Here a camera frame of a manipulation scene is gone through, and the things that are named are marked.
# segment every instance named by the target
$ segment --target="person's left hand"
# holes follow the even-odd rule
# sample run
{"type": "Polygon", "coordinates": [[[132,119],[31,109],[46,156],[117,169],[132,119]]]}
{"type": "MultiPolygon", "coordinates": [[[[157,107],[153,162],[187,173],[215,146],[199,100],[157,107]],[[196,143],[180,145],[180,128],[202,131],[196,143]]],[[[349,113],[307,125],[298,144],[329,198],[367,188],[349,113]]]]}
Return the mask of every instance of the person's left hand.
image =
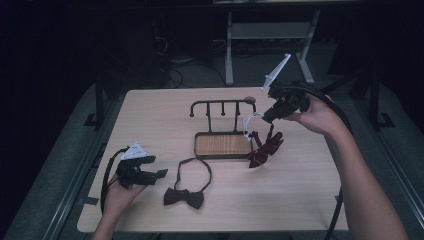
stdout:
{"type": "Polygon", "coordinates": [[[119,184],[118,175],[116,174],[113,175],[108,184],[109,187],[106,194],[104,214],[110,214],[113,217],[119,217],[132,203],[134,198],[147,187],[146,185],[130,185],[130,187],[126,189],[119,184]]]}

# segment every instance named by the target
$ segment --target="finger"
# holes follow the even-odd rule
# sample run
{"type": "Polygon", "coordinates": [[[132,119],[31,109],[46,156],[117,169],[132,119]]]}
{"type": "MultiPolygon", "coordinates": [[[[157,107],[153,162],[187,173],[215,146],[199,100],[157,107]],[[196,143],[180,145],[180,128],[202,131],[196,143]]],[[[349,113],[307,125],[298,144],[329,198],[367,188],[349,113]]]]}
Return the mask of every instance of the finger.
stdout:
{"type": "Polygon", "coordinates": [[[131,189],[131,193],[133,194],[133,196],[137,196],[138,194],[140,194],[144,189],[146,189],[147,185],[138,185],[138,186],[133,186],[131,189]]]}
{"type": "Polygon", "coordinates": [[[300,115],[301,113],[294,112],[290,114],[289,116],[285,117],[284,120],[299,122],[300,115]]]}
{"type": "Polygon", "coordinates": [[[114,181],[116,181],[116,179],[118,179],[118,175],[115,173],[115,174],[113,174],[112,178],[109,180],[108,184],[113,183],[114,181]]]}
{"type": "Polygon", "coordinates": [[[318,101],[320,101],[319,98],[317,98],[314,95],[309,94],[309,93],[305,93],[305,97],[306,97],[306,99],[309,100],[309,102],[318,102],[318,101]]]}

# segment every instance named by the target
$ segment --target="bow tie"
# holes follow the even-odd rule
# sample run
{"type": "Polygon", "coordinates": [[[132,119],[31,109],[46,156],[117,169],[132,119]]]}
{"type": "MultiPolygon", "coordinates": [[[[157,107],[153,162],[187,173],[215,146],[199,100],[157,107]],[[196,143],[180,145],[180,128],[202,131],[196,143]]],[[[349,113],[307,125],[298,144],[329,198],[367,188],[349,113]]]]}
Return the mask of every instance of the bow tie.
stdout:
{"type": "Polygon", "coordinates": [[[268,155],[274,155],[277,152],[280,145],[283,143],[283,134],[277,132],[275,136],[272,136],[272,130],[274,125],[271,124],[265,144],[262,144],[259,139],[258,132],[252,132],[253,138],[258,145],[258,149],[247,154],[247,159],[250,160],[249,168],[259,167],[268,160],[268,155]]]}
{"type": "Polygon", "coordinates": [[[194,207],[195,209],[199,209],[203,203],[203,192],[189,192],[187,189],[184,190],[175,190],[172,188],[168,188],[165,192],[165,196],[163,197],[163,204],[171,205],[178,201],[184,200],[188,205],[194,207]]]}
{"type": "Polygon", "coordinates": [[[194,207],[195,209],[199,209],[200,206],[202,206],[203,204],[203,199],[204,199],[203,191],[209,186],[209,184],[211,183],[211,180],[212,180],[212,169],[209,167],[209,165],[205,161],[196,159],[196,158],[189,158],[189,159],[181,161],[178,164],[177,181],[174,184],[174,189],[168,188],[168,190],[166,190],[165,195],[163,196],[163,205],[166,206],[166,205],[174,204],[178,201],[184,200],[187,202],[189,206],[194,207]],[[177,190],[177,184],[181,180],[181,176],[180,176],[181,165],[191,162],[193,160],[200,161],[208,169],[208,172],[209,172],[208,183],[198,192],[190,192],[187,189],[177,190]]]}

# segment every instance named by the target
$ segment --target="vr controller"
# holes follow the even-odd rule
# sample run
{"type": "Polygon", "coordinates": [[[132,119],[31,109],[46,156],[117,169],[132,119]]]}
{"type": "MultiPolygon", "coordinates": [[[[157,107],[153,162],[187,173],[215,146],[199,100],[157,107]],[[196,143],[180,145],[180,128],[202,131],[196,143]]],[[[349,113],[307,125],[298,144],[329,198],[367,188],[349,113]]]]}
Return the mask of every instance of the vr controller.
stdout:
{"type": "Polygon", "coordinates": [[[121,185],[128,189],[131,184],[137,185],[155,185],[158,178],[166,176],[168,169],[154,172],[141,171],[141,164],[148,164],[155,161],[155,156],[146,156],[130,160],[121,160],[116,174],[119,176],[121,185]]]}
{"type": "Polygon", "coordinates": [[[268,123],[272,123],[276,118],[285,118],[298,109],[301,112],[307,111],[309,101],[305,98],[305,93],[319,93],[319,90],[313,85],[301,81],[295,81],[288,85],[273,82],[269,87],[268,97],[277,100],[277,102],[264,113],[262,119],[268,123]]]}

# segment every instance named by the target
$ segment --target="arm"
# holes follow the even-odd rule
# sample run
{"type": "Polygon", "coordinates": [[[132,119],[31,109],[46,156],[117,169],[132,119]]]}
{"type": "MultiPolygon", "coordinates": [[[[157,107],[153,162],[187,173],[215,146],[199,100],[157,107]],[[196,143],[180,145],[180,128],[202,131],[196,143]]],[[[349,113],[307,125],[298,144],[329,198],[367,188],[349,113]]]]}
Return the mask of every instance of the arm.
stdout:
{"type": "Polygon", "coordinates": [[[310,108],[287,120],[323,134],[334,145],[339,160],[346,218],[353,239],[408,239],[404,226],[383,189],[369,170],[353,136],[325,103],[308,96],[310,108]]]}
{"type": "Polygon", "coordinates": [[[105,200],[105,209],[99,225],[93,235],[93,240],[112,239],[118,219],[122,212],[132,203],[135,197],[140,194],[146,186],[130,186],[125,189],[119,184],[118,176],[115,174],[109,182],[105,200]]]}

